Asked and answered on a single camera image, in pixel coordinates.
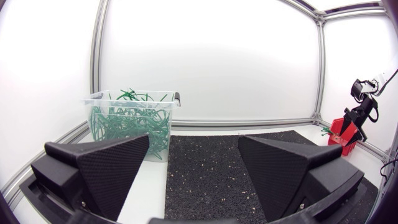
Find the clear plastic bin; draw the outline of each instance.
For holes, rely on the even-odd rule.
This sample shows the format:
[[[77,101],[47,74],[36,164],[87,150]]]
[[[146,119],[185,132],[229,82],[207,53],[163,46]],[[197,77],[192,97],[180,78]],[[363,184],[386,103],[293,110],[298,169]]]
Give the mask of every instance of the clear plastic bin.
[[[149,149],[144,160],[167,161],[172,110],[180,107],[179,93],[106,90],[83,100],[95,141],[148,134]]]

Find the aluminum frame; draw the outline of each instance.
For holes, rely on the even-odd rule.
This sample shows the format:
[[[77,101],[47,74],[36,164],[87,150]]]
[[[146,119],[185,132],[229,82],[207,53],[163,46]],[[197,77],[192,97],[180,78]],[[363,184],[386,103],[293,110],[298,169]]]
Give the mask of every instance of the aluminum frame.
[[[325,37],[323,33],[323,26],[326,21],[333,19],[342,19],[353,16],[386,16],[386,11],[382,5],[350,5],[343,6],[336,9],[327,11],[318,11],[309,3],[303,0],[281,0],[292,7],[303,12],[307,16],[314,19],[317,24],[319,45],[320,45],[320,74],[318,80],[317,102],[314,109],[314,114],[311,118],[300,119],[275,119],[275,120],[262,120],[262,121],[179,121],[175,120],[172,123],[173,130],[219,130],[219,129],[262,129],[262,128],[278,128],[286,126],[300,126],[307,124],[316,124],[319,126],[330,127],[330,124],[322,120],[320,110],[322,108],[323,87],[325,86]],[[101,39],[103,33],[103,26],[106,18],[106,11],[108,8],[109,0],[101,0],[98,6],[98,11],[95,20],[93,31],[93,40],[91,43],[91,57],[90,57],[90,92],[95,93],[100,91],[100,53],[101,53]],[[392,148],[398,146],[398,127],[396,129],[396,137],[394,139]],[[74,143],[81,140],[90,132],[87,122],[81,123],[73,130],[66,133],[56,142],[59,143]],[[359,142],[359,147],[371,153],[381,161],[387,161],[389,155],[380,150],[376,146],[367,142]],[[14,210],[19,201],[22,199],[23,194],[19,189],[19,184],[32,174],[30,164],[36,159],[42,157],[44,151],[36,155],[29,161],[22,169],[20,169],[1,189],[1,192],[10,206]]]

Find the red bin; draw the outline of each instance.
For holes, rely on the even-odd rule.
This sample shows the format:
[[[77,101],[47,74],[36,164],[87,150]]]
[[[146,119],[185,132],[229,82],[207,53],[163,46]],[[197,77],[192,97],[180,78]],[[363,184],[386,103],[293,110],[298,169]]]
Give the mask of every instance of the red bin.
[[[330,131],[335,134],[329,133],[328,145],[340,144],[343,146],[343,156],[347,156],[355,147],[356,142],[347,146],[348,141],[353,137],[353,135],[358,131],[353,122],[349,124],[343,135],[340,136],[341,127],[343,126],[344,118],[335,119],[330,126]]]

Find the white backdrop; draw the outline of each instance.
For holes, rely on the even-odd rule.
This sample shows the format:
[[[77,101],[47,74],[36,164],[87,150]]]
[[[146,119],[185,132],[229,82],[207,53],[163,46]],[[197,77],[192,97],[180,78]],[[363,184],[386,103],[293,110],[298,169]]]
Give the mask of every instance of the white backdrop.
[[[398,39],[386,16],[355,17],[325,24],[326,78],[322,118],[331,123],[342,118],[344,109],[358,106],[350,95],[355,79],[371,80],[383,72],[398,52]],[[379,121],[367,120],[363,130],[368,141],[382,150],[391,147],[398,122],[398,77],[381,96]]]
[[[281,1],[111,1],[102,90],[172,90],[174,119],[308,118],[318,81],[312,19]]]
[[[7,0],[0,12],[0,188],[86,117],[99,1]]]

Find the black rubber mat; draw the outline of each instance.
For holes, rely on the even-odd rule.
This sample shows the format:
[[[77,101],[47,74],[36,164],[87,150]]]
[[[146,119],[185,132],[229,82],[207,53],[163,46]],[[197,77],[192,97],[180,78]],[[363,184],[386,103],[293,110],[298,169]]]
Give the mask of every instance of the black rubber mat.
[[[315,145],[295,131],[252,136]],[[267,222],[240,156],[238,137],[172,136],[165,219],[207,220],[235,217],[240,223]],[[360,208],[354,208],[353,211],[357,212],[354,215],[352,212],[348,214],[345,222],[365,222],[371,209],[368,205],[373,205],[377,195],[377,188],[368,183],[370,186],[365,186],[376,189],[376,194],[371,197],[365,195],[357,205]]]

